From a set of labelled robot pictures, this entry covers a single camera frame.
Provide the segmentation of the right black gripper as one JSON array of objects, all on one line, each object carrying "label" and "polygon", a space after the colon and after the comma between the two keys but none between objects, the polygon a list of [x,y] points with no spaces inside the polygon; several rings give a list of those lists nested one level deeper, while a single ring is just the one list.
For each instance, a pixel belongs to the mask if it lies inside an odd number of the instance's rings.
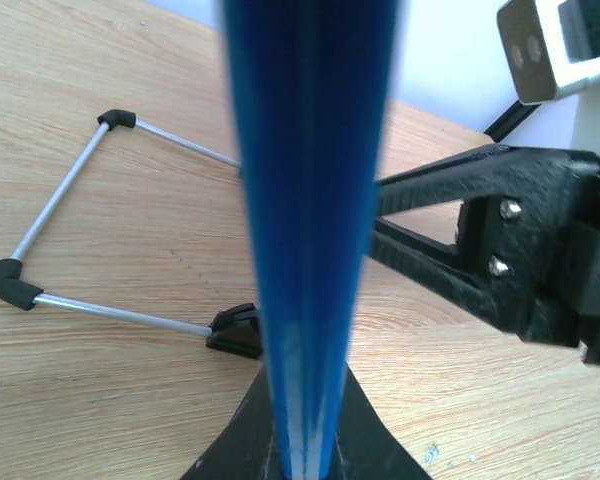
[{"label": "right black gripper", "polygon": [[457,245],[377,219],[369,257],[494,328],[600,366],[600,158],[480,147],[379,182],[377,218],[464,200]]}]

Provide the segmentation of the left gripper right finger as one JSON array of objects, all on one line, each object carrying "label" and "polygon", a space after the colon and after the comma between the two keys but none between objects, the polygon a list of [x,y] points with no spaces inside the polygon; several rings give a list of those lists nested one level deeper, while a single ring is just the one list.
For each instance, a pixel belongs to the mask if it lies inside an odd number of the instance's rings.
[{"label": "left gripper right finger", "polygon": [[429,480],[429,474],[385,427],[348,369],[330,479]]}]

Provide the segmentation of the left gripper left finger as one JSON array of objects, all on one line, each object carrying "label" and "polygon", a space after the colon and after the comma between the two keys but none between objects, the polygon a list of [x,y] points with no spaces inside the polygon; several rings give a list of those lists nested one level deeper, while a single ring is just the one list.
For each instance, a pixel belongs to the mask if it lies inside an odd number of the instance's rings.
[{"label": "left gripper left finger", "polygon": [[281,479],[272,404],[261,369],[229,423],[182,479]]}]

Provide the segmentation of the blue framed whiteboard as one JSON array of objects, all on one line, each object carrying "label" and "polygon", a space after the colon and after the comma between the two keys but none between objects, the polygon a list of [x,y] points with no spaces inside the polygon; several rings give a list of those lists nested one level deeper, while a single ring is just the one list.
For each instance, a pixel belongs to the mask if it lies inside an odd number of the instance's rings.
[{"label": "blue framed whiteboard", "polygon": [[288,479],[327,476],[398,5],[221,5],[275,428]]}]

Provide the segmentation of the metal wire whiteboard stand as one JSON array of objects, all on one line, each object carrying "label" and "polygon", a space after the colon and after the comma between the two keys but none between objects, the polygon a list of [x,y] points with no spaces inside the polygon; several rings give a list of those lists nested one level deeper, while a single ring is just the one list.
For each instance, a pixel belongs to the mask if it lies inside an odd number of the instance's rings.
[{"label": "metal wire whiteboard stand", "polygon": [[240,162],[123,109],[97,126],[11,253],[0,301],[189,334],[258,360],[259,309],[238,204]]}]

